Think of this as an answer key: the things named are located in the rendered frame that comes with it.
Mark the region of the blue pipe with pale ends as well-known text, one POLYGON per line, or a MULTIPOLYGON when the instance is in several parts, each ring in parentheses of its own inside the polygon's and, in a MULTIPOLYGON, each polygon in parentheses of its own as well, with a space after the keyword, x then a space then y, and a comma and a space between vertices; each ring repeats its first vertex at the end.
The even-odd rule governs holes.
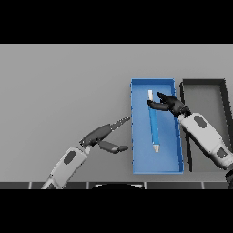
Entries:
POLYGON ((151 125, 152 145, 156 153, 159 152, 160 143, 157 129, 157 112, 155 109, 149 107, 149 117, 151 125))

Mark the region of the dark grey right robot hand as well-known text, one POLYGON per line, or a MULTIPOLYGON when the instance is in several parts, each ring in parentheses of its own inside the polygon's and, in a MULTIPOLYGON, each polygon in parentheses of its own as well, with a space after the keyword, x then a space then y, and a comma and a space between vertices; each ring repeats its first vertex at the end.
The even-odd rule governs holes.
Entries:
POLYGON ((161 111, 170 111, 174 117, 179 117, 180 115, 189 117, 191 115, 189 107, 185 106, 175 96, 167 96, 160 92, 157 92, 157 96, 160 98, 159 103, 152 100, 147 101, 150 108, 161 111))

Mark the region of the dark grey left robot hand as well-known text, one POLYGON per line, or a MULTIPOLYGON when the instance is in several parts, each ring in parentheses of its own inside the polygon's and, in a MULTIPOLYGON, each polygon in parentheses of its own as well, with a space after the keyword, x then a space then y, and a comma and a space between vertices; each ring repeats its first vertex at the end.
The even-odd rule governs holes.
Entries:
POLYGON ((126 116, 118 120, 114 124, 105 124, 101 127, 98 127, 97 129, 93 130, 79 141, 80 146, 83 148, 87 148, 87 147, 93 147, 95 145, 99 145, 100 149, 103 149, 112 154, 117 154, 119 152, 128 150, 128 146, 115 145, 113 143, 105 141, 105 138, 110 133, 121 127, 125 122, 129 120, 130 117, 126 116))

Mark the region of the dark grey bin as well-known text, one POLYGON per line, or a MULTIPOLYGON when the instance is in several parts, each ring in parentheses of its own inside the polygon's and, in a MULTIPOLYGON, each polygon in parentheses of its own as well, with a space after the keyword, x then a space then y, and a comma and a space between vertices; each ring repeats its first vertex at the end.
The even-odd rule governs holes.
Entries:
MULTIPOLYGON (((224 79, 184 79, 180 83, 180 97, 193 113, 202 114, 219 132, 224 143, 233 151, 233 110, 230 108, 224 79)), ((217 172, 218 168, 207 158, 206 151, 191 138, 187 140, 189 166, 194 172, 217 172)))

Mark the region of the blue bin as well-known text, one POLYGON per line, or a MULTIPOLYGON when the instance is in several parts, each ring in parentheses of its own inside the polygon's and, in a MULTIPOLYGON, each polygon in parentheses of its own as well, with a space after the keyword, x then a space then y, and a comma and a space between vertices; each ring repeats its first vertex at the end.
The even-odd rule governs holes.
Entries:
POLYGON ((184 171, 180 129, 177 119, 166 111, 157 111, 157 129, 160 149, 156 153, 152 144, 148 90, 153 100, 159 101, 157 92, 176 96, 173 78, 131 79, 131 132, 134 174, 182 174, 184 171))

